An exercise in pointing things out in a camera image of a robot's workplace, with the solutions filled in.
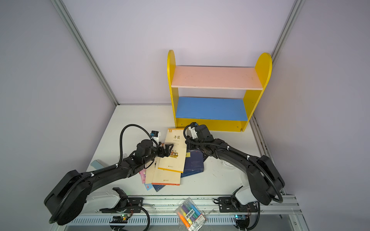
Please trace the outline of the cream book red edge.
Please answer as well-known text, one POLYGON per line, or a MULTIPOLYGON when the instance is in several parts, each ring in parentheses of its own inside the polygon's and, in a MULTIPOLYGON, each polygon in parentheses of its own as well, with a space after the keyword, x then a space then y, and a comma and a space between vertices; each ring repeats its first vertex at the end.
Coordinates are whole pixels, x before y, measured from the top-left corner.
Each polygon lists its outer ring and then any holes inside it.
POLYGON ((154 185, 180 185, 181 173, 159 169, 160 158, 156 158, 152 184, 154 185))

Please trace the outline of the dark blue book yellow label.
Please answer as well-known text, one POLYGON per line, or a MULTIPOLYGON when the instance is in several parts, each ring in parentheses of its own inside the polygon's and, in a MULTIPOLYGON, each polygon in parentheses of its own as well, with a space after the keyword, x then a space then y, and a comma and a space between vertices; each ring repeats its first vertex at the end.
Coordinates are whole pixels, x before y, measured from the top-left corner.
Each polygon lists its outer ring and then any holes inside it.
POLYGON ((200 150, 191 150, 186 155, 184 172, 181 178, 202 173, 204 171, 203 153, 200 150))

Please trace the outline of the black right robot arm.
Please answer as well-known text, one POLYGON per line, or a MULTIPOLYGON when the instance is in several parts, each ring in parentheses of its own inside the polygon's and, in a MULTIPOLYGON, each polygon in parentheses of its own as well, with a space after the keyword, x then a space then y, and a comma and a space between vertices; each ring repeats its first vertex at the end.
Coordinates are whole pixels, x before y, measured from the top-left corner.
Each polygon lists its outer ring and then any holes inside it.
POLYGON ((200 150, 204 156, 226 161, 247 176, 248 186, 241 186, 230 196, 234 209, 251 202, 265 206, 272 201, 283 203, 281 190, 285 182, 272 160, 266 155, 261 157, 244 153, 226 143, 215 139, 206 125, 193 122, 183 130, 186 144, 200 150))

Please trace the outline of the cream book yellow edge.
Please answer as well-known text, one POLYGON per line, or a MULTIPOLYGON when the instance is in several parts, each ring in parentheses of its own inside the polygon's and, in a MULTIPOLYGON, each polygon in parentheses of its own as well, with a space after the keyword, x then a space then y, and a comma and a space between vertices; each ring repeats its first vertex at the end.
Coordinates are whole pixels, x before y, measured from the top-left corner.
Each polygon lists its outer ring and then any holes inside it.
POLYGON ((160 159, 158 169, 183 173, 187 154, 187 145, 183 130, 168 129, 165 144, 173 144, 173 147, 168 157, 160 159))

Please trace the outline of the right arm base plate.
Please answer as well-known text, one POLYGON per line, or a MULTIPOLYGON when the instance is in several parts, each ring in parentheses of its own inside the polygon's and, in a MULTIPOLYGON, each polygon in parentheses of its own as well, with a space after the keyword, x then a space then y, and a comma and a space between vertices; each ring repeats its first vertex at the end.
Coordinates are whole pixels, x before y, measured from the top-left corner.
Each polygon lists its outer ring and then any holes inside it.
POLYGON ((254 213, 258 212, 259 208, 257 202, 250 202, 246 205, 242 205, 235 195, 221 196, 213 200, 218 206, 219 212, 221 213, 254 213))

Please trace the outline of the pink children's book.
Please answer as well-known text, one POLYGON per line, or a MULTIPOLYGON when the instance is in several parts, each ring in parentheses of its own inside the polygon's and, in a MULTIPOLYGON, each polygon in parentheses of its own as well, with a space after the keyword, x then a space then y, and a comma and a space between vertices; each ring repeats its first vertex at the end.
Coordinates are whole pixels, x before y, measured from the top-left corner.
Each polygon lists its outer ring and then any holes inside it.
POLYGON ((146 184, 146 170, 143 169, 139 172, 142 184, 146 184))

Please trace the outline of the dark blue bottom book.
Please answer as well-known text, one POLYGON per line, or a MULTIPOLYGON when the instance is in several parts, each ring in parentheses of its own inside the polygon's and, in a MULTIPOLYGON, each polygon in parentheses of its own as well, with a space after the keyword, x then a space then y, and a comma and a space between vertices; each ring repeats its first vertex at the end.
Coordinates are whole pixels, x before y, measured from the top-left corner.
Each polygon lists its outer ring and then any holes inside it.
POLYGON ((164 185, 153 185, 153 188, 155 189, 156 192, 159 192, 164 187, 165 187, 164 185))

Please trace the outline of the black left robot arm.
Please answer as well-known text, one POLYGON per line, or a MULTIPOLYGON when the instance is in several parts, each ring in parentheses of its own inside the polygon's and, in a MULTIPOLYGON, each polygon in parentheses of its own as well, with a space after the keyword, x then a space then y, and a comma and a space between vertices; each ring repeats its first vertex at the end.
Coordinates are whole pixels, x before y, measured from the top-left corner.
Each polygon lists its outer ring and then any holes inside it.
POLYGON ((85 205, 87 196, 95 190, 118 181, 130 178, 142 171, 146 164, 156 157, 169 157, 173 144, 162 146, 141 126, 129 124, 120 132, 119 160, 116 164, 98 170, 79 173, 69 171, 54 187, 44 200, 44 205, 51 213, 49 223, 65 225, 76 218, 85 205), (141 129, 148 139, 142 140, 136 150, 128 157, 123 157, 123 135, 129 127, 141 129))

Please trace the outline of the pack of coloured markers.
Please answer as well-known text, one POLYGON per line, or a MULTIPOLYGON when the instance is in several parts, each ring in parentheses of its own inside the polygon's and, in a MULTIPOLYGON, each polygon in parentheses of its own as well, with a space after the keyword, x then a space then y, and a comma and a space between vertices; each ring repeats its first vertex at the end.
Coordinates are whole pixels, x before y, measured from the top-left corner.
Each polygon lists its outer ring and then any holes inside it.
POLYGON ((196 207, 191 198, 187 198, 175 212, 188 231, 199 231, 206 222, 206 217, 196 207))

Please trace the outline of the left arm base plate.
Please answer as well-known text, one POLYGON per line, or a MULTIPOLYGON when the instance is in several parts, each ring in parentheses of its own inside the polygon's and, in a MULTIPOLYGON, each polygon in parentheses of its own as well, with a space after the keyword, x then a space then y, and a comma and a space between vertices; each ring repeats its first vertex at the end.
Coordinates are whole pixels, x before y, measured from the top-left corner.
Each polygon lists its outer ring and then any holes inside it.
POLYGON ((102 213, 140 213, 140 209, 143 205, 143 198, 142 197, 129 197, 121 188, 114 187, 112 189, 119 195, 119 201, 113 208, 103 208, 100 209, 102 213))

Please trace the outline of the cream book blue edge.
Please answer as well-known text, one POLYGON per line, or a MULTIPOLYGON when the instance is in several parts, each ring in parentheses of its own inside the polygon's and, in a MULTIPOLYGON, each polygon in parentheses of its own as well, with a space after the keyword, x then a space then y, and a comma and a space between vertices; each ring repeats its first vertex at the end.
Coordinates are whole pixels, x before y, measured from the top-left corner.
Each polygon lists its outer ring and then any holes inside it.
POLYGON ((145 187, 147 191, 153 188, 152 181, 154 173, 155 173, 155 164, 152 164, 145 170, 145 187))

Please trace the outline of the yellow shelf pink blue boards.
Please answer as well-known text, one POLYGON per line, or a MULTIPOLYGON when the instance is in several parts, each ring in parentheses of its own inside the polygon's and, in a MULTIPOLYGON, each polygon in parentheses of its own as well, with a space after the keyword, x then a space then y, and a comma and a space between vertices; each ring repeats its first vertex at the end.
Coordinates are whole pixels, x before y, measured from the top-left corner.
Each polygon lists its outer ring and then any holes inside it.
POLYGON ((273 60, 259 56, 254 67, 180 66, 168 51, 167 77, 175 127, 191 122, 211 131, 244 132, 270 81, 273 60), (243 90, 241 99, 180 96, 179 89, 243 90))

